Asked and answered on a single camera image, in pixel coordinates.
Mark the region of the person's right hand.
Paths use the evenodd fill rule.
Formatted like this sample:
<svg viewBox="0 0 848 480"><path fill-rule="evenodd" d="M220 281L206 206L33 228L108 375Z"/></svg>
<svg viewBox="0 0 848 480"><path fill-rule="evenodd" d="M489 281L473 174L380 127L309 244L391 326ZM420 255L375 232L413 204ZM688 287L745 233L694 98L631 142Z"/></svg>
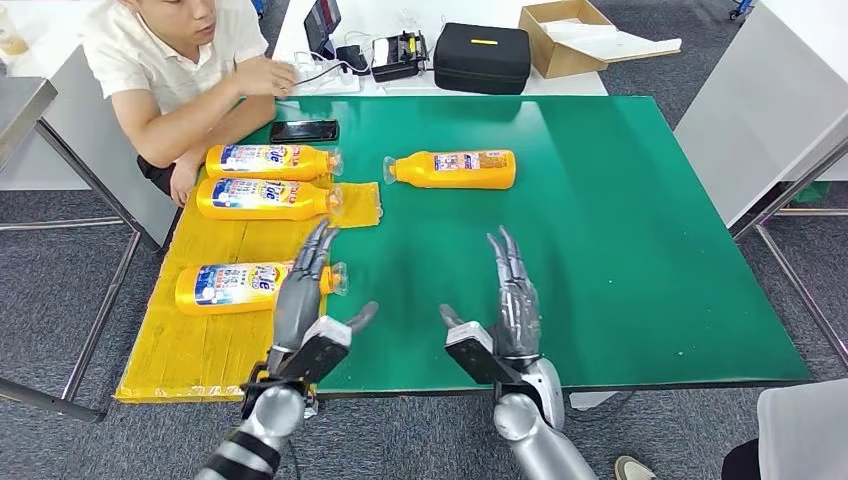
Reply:
<svg viewBox="0 0 848 480"><path fill-rule="evenodd" d="M236 65L234 78L241 96L285 97L297 83L294 67L264 56Z"/></svg>

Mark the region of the person's left hand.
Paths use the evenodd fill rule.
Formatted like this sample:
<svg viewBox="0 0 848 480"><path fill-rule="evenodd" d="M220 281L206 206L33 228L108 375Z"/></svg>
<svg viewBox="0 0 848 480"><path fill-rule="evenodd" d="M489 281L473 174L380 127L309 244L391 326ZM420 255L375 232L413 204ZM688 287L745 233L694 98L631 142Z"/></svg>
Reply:
<svg viewBox="0 0 848 480"><path fill-rule="evenodd" d="M197 181L200 167L195 160L185 157L174 162L170 178L170 196L179 208L184 208Z"/></svg>

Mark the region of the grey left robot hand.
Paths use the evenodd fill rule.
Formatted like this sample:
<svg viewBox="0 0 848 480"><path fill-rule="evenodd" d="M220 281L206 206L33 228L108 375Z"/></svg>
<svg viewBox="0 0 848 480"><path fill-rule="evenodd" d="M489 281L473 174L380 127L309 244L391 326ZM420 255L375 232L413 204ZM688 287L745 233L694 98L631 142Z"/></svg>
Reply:
<svg viewBox="0 0 848 480"><path fill-rule="evenodd" d="M269 354L297 350L305 332L319 318L320 280L337 234L338 229L329 227L329 220L325 218L306 237L278 292Z"/></svg>

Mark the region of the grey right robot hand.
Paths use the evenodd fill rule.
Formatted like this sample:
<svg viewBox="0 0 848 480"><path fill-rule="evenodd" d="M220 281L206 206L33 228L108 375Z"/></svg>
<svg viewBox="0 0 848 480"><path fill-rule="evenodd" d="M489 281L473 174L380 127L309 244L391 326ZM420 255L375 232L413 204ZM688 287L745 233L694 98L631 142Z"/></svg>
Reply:
<svg viewBox="0 0 848 480"><path fill-rule="evenodd" d="M540 313L538 294L530 280L517 242L504 226L498 237L488 233L494 251L498 278L496 322L488 327L465 321L449 305L439 306L448 329L446 343L470 340L485 352L509 361L534 361L540 355Z"/></svg>

